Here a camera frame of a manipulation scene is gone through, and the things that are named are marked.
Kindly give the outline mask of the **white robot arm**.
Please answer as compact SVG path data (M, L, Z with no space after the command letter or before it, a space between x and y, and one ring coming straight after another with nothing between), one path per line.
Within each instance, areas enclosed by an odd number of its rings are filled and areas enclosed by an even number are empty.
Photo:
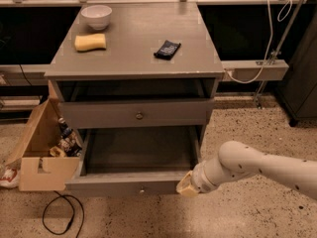
M237 141L224 143L218 154L197 164L176 186L193 197L209 193L221 184L262 175L317 199L317 162L270 155Z

